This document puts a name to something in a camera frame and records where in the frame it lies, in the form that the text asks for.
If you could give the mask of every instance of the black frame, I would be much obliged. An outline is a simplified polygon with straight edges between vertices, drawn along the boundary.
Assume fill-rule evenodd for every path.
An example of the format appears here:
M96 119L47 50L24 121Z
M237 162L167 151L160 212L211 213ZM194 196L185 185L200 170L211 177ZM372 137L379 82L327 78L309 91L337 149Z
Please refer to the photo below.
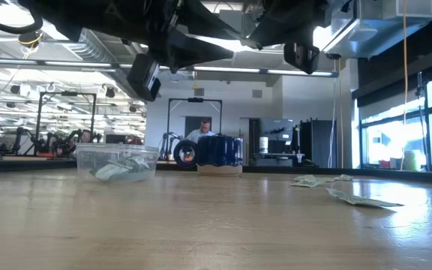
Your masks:
M166 124L166 134L170 133L171 102L173 102L173 101L187 101L189 103L202 103L202 102L205 102L205 101L208 101L208 102L218 102L220 104L220 109L219 109L219 133L221 134L221 123L222 123L222 120L223 120L223 101L222 100L207 100L207 99L197 98L197 97L196 98L195 97L193 97L193 98L191 98L191 97L189 97L189 98L170 98L168 100L168 119L167 119L167 124ZM167 140L166 141L166 145L165 145L166 149L168 149L169 143L170 143L170 141Z
M78 95L84 95L84 96L92 96L93 97L93 110L91 113L91 135L93 134L94 126L95 126L95 112L96 112L96 98L97 95L94 93L77 93L77 92L71 92L71 91L62 91L62 92L48 92L43 91L39 93L39 104L37 106L37 121L36 121L36 134L35 139L39 140L39 128L41 125L41 110L43 109L43 105L45 104L43 102L44 95L61 95L61 96L71 96L71 97L77 97ZM34 148L34 156L37 156L37 149Z
M426 149L427 149L427 167L430 171L432 171L432 149L431 149L431 126L430 126L430 116L432 116L432 107L429 107L429 101L428 101L428 85L424 87L424 93L421 93L421 96L425 97L424 100L424 108L421 108L424 120L426 121ZM412 119L412 118L419 118L419 110L416 110L415 112L408 112L406 114L406 119ZM366 130L369 127L373 127L376 125L382 125L385 123L393 122L393 121L403 121L404 116L398 115L394 117L384 118L379 121L374 121L371 123L362 123L361 116L359 119L359 156L360 156L360 166L362 169L364 168L371 168L374 165L368 163L368 153L367 148L365 147L367 145L366 143Z

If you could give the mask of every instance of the person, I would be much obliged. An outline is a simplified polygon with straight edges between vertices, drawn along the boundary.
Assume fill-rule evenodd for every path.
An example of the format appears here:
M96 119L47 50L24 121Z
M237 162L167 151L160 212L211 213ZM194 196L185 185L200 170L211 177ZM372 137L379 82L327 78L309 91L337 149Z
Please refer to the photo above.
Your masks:
M201 121L201 126L199 127L199 129L191 131L191 133L187 135L186 139L198 143L198 139L200 137L215 135L210 131L210 129L211 129L211 122L209 120L203 119Z

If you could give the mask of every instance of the desk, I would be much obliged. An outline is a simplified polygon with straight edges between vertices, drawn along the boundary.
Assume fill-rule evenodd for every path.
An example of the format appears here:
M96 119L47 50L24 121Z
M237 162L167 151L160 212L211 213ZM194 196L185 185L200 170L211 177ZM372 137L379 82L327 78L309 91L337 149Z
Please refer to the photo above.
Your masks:
M77 185L75 169L0 173L0 269L432 269L432 184L326 184L406 205L388 210L294 177Z

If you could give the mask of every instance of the white shirt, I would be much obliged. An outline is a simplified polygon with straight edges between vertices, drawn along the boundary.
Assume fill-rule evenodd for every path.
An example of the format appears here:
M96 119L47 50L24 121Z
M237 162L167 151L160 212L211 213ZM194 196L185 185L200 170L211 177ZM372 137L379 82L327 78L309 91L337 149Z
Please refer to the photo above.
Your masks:
M213 135L215 135L215 134L212 133L211 131L208 131L208 133L204 134L201 132L201 130L197 129L197 130L191 131L191 133L189 133L189 135L187 135L186 139L192 140L193 142L198 143L198 139L200 137L213 136Z

